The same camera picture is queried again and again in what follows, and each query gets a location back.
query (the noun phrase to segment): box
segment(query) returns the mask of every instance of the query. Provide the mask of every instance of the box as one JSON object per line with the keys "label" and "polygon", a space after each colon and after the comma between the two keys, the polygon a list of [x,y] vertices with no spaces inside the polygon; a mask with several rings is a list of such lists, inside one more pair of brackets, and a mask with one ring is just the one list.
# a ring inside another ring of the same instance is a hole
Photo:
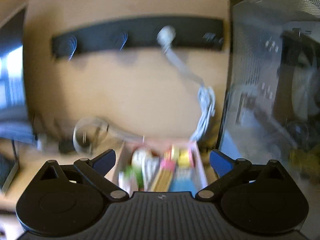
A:
{"label": "box", "polygon": [[164,152],[171,146],[175,145],[182,148],[189,148],[193,153],[194,159],[194,172],[193,172],[193,181],[197,187],[197,191],[200,191],[208,185],[208,181],[204,172],[203,164],[201,161],[198,145],[196,141],[189,142],[187,140],[172,140],[172,139],[145,139],[144,143],[134,143],[134,142],[124,142],[123,147],[118,153],[116,165],[114,167],[114,173],[112,175],[111,181],[118,185],[119,172],[123,171],[126,165],[131,162],[133,151],[141,146],[149,147],[151,150],[155,151],[160,157],[163,156]]}

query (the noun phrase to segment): black circular disc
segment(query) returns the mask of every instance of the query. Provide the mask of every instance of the black circular disc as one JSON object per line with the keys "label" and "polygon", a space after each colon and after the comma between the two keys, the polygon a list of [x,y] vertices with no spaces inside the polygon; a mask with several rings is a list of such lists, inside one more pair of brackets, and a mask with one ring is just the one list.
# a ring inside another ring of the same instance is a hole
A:
{"label": "black circular disc", "polygon": [[49,179],[25,190],[16,212],[25,230],[42,236],[68,236],[94,224],[102,215],[101,194],[88,186]]}
{"label": "black circular disc", "polygon": [[228,190],[221,199],[224,214],[236,226],[259,234],[294,229],[308,215],[308,202],[285,180],[262,179]]}

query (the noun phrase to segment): ribbed black surface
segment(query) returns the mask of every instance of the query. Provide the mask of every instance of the ribbed black surface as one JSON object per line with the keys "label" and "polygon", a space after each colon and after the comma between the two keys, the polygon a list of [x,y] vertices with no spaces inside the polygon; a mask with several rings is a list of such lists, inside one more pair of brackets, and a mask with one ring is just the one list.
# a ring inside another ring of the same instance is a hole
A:
{"label": "ribbed black surface", "polygon": [[[41,240],[25,233],[20,240]],[[124,203],[113,203],[103,217],[83,232],[51,240],[245,240],[253,236],[229,225],[209,202],[194,200],[189,193],[136,192]],[[272,239],[305,239],[298,232]]]}

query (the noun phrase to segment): silver bolt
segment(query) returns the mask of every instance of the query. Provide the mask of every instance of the silver bolt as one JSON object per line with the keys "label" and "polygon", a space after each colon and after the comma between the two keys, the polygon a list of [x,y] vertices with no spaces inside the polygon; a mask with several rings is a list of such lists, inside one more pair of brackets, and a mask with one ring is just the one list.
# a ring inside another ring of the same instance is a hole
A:
{"label": "silver bolt", "polygon": [[115,190],[110,193],[111,197],[119,199],[126,196],[126,192],[123,190]]}
{"label": "silver bolt", "polygon": [[199,193],[198,193],[198,196],[200,198],[205,198],[205,199],[208,199],[208,198],[212,198],[214,195],[214,193],[211,191],[211,190],[201,190]]}

